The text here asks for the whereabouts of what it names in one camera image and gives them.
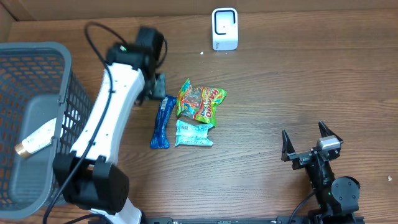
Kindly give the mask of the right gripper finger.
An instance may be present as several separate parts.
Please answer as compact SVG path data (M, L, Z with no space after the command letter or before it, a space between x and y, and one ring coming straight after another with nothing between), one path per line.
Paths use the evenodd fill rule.
M335 134L332 130L330 130L328 128L328 126L323 121L318 122L318 127L320 130L320 134L323 138L329 137L329 136L334 136L335 138L337 138L337 140L339 140L339 142L341 144L343 144L343 140L337 134Z
M284 162L291 161L296 155L295 149L290 141L286 130L282 131L282 154L281 160Z

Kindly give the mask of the green Haribo gummy bag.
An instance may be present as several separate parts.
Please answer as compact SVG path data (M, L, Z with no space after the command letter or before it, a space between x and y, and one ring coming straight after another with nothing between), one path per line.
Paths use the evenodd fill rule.
M227 94L228 92L221 88L194 87L188 78L178 93L176 114L216 127L216 107L223 102Z

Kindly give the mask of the blue snack bar wrapper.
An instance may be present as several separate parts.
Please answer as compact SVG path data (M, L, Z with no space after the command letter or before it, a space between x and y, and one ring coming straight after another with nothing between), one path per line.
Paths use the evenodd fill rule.
M166 95L160 102L155 119L154 133L150 142L151 149L168 149L170 147L169 140L166 137L166 127L176 102L177 98L170 95Z

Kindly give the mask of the light teal snack packet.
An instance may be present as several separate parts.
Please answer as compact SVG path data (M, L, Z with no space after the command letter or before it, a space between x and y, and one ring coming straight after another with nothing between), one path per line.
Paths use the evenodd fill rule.
M213 141L208 139L208 131L213 127L211 123L193 125L178 120L176 123L175 146L212 146Z

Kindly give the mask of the white tube with gold cap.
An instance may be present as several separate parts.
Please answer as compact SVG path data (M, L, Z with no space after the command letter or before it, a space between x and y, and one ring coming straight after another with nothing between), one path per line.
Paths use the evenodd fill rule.
M83 121L83 116L77 110L71 110L67 115L63 115L60 130L60 138L69 135L69 131L78 126L78 122ZM42 124L35 131L25 137L20 143L14 146L15 153L22 159L27 159L33 154L41 151L52 144L52 137L55 132L57 118L54 117Z

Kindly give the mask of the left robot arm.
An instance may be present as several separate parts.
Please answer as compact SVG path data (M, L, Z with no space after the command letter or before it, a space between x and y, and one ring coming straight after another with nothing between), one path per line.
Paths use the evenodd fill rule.
M129 178L118 167L119 145L134 105L165 97L165 77L156 72L167 55L163 34L140 27L133 43L120 38L103 57L94 45L90 27L85 37L104 66L103 81L88 121L68 154L58 153L53 173L60 186L57 197L90 211L88 218L105 223L144 223L146 218L128 198Z

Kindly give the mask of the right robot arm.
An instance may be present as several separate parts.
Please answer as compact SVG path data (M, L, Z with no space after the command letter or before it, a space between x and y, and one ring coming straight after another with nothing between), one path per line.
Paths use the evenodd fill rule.
M321 138L308 152L296 153L286 132L282 131L281 160L291 161L293 170L305 169L313 192L294 209L283 223L361 224L359 210L360 183L353 177L336 178L330 161L340 156L343 140L323 121L318 122Z

